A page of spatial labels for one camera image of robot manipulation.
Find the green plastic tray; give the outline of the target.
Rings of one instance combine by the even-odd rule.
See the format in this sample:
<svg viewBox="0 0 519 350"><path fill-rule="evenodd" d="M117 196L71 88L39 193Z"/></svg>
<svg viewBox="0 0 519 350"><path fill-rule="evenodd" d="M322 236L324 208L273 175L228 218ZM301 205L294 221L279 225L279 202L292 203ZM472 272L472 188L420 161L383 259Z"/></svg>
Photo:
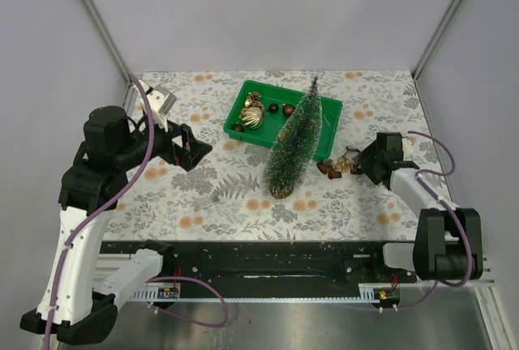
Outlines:
<svg viewBox="0 0 519 350"><path fill-rule="evenodd" d="M261 95L260 102L265 109L268 109L269 105L274 103L279 106L279 111L277 113L265 112L263 123L257 129L244 126L245 131L243 133L234 131L231 129L232 125L242 125L239 115L244 108L249 92L258 92ZM234 105L228 113L224 124L224 132L232 139L270 148L287 120L282 113L283 105L296 106L303 95L304 92L247 80L243 83L240 92L236 96ZM343 107L341 101L325 96L321 97L321 104L323 115L322 130L314 155L315 161L323 161L331 155Z"/></svg>

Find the small frosted christmas tree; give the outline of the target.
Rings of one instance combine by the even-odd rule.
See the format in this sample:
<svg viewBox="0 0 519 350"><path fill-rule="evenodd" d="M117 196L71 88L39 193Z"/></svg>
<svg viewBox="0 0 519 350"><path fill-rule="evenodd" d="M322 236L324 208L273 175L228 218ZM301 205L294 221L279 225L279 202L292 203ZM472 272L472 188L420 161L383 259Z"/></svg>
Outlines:
<svg viewBox="0 0 519 350"><path fill-rule="evenodd" d="M322 130L318 80L318 76L312 79L268 153L263 180L273 198L287 198L302 184L315 155Z"/></svg>

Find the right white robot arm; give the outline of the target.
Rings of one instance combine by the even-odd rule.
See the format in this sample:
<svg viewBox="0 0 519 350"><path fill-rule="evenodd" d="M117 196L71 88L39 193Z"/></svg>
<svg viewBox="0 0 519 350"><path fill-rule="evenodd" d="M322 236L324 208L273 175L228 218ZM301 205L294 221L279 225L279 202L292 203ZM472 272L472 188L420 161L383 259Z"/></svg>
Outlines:
<svg viewBox="0 0 519 350"><path fill-rule="evenodd" d="M481 217L473 208L462 208L434 189L423 175L452 174L422 169L405 158L404 137L379 132L375 140L354 157L358 173L398 196L418 218L413 242L388 242L383 253L368 263L371 276L390 280L398 269L421 280L435 280L459 287L483 275Z"/></svg>

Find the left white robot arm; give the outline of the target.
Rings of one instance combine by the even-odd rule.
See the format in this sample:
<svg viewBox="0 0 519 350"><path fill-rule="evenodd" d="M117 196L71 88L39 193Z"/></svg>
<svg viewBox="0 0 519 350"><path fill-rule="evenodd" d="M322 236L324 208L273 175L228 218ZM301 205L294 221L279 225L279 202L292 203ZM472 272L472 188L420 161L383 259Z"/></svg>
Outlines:
<svg viewBox="0 0 519 350"><path fill-rule="evenodd" d="M118 106L95 109L85 122L84 141L62 177L60 233L49 282L37 308L22 316L21 329L56 335L72 346L99 344L141 285L174 276L173 247L148 240L102 284L94 284L105 230L128 184L136 181L127 172L143 172L155 157L189 172L212 151L186 124L132 130L133 123Z"/></svg>

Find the brown ribbon bow decoration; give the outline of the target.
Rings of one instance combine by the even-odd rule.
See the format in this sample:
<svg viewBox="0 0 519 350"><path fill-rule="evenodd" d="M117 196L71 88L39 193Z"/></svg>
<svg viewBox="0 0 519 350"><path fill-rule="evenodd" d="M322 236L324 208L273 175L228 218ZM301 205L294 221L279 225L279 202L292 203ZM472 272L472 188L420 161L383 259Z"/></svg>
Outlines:
<svg viewBox="0 0 519 350"><path fill-rule="evenodd" d="M347 146L345 152L336 160L326 159L318 162L317 169L329 180L342 178L346 174L361 175L362 170L354 160L360 152L356 147Z"/></svg>

